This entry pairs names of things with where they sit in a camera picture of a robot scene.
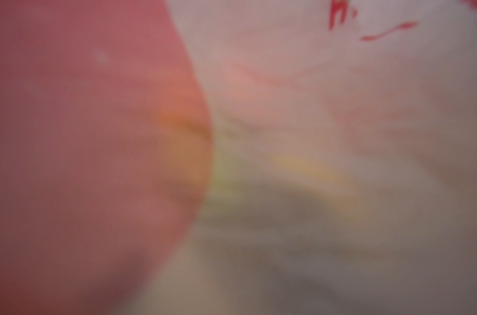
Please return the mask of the pink plastic bag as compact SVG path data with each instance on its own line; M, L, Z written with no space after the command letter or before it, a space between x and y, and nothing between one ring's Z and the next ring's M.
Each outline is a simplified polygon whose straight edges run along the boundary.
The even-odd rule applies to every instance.
M477 314L477 1L170 1L215 167L127 314Z

